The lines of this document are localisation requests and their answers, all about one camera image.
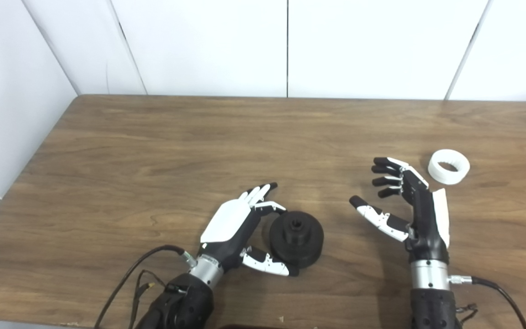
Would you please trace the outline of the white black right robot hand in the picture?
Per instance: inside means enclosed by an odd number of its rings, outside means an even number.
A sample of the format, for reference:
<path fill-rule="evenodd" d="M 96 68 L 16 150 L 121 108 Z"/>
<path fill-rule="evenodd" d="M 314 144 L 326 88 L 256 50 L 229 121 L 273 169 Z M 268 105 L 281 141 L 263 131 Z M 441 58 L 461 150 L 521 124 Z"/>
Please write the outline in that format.
<path fill-rule="evenodd" d="M 354 195 L 349 203 L 373 226 L 389 237 L 403 242 L 411 262 L 418 260 L 440 261 L 449 264 L 449 214 L 444 189 L 432 191 L 429 183 L 409 163 L 377 157 L 371 171 L 382 174 L 372 180 L 379 198 L 401 196 L 412 206 L 413 219 L 407 221 L 369 204 Z"/>

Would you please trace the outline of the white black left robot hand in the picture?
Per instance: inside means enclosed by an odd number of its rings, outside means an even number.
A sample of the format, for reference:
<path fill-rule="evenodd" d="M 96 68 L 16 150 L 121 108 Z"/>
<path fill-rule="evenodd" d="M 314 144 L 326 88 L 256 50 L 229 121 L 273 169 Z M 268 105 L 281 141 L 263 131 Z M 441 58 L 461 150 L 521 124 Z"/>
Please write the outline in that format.
<path fill-rule="evenodd" d="M 200 237 L 196 265 L 190 274 L 214 286 L 228 271 L 246 266 L 278 276 L 297 277 L 300 271 L 254 246 L 248 241 L 265 215 L 284 214 L 286 208 L 265 198 L 276 189 L 275 182 L 242 192 L 215 212 Z"/>

